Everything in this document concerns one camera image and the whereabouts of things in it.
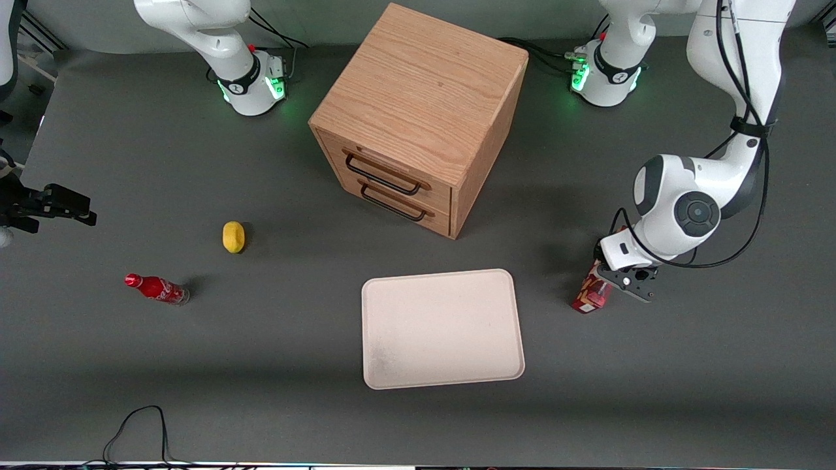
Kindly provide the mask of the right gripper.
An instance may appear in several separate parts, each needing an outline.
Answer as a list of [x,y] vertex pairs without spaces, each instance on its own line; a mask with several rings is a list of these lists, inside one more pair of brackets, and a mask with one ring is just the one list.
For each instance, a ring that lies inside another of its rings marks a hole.
[[[34,217],[40,206],[31,198],[32,191],[24,187],[15,173],[1,178],[1,227],[15,228],[26,233],[37,233],[40,223]],[[97,224],[97,214],[90,211],[90,198],[59,184],[44,187],[47,218],[68,218],[89,227]]]

